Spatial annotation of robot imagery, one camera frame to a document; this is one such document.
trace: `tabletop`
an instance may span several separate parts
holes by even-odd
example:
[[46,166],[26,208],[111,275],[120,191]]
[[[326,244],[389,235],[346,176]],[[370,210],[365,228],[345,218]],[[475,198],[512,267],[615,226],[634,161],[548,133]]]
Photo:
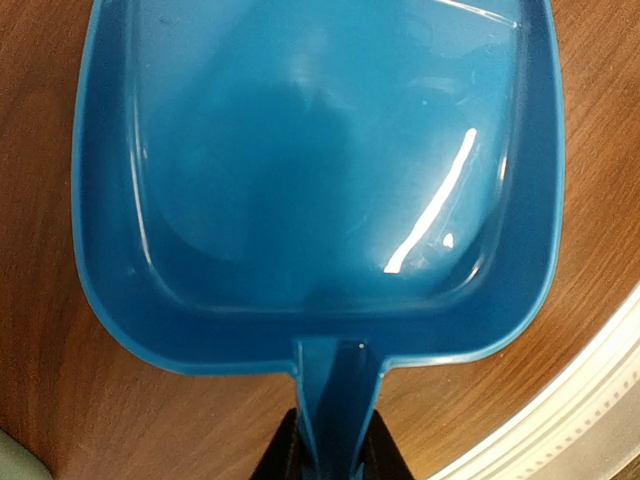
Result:
[[[71,130],[90,0],[0,2],[0,428],[60,480],[248,478],[286,376],[189,378],[102,328],[75,270]],[[392,371],[378,408],[418,478],[512,416],[640,279],[640,2],[555,0],[567,122],[556,281],[486,360]]]

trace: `blue plastic surface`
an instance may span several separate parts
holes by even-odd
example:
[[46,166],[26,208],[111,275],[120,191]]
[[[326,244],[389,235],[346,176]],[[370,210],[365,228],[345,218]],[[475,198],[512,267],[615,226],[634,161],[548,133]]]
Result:
[[348,478],[386,371],[490,355],[551,286],[549,2],[97,0],[72,176],[107,330],[174,372],[290,373],[314,474]]

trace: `green object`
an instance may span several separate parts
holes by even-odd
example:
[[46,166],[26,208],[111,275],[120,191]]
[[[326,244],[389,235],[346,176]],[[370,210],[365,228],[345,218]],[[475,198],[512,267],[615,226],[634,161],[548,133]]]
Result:
[[0,480],[53,480],[31,452],[0,430]]

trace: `white curved edge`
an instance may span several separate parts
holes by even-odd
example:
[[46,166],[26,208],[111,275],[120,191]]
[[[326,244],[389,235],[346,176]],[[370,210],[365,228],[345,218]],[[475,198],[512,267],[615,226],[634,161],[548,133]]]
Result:
[[429,480],[524,480],[560,459],[638,383],[640,284],[528,405]]

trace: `dustpan handle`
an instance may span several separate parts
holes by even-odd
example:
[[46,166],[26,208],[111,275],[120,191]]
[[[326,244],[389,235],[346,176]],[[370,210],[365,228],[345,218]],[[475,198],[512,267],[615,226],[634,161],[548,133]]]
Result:
[[359,478],[360,451],[381,379],[382,363],[365,342],[299,341],[299,429],[313,460],[304,480]]

